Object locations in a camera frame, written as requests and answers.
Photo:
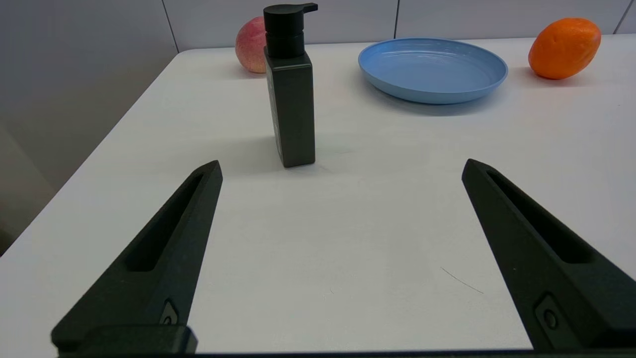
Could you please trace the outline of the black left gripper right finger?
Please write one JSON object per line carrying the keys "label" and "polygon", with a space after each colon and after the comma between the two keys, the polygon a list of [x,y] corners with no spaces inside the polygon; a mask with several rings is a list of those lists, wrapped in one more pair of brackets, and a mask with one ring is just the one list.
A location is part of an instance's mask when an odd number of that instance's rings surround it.
{"label": "black left gripper right finger", "polygon": [[635,350],[633,278],[495,168],[468,159],[462,181],[536,351]]}

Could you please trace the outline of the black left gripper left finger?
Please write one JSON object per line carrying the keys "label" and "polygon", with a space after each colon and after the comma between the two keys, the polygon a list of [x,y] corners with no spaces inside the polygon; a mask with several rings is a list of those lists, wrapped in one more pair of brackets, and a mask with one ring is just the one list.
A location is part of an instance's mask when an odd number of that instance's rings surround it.
{"label": "black left gripper left finger", "polygon": [[194,170],[53,328],[60,354],[192,354],[189,313],[220,196],[220,163]]}

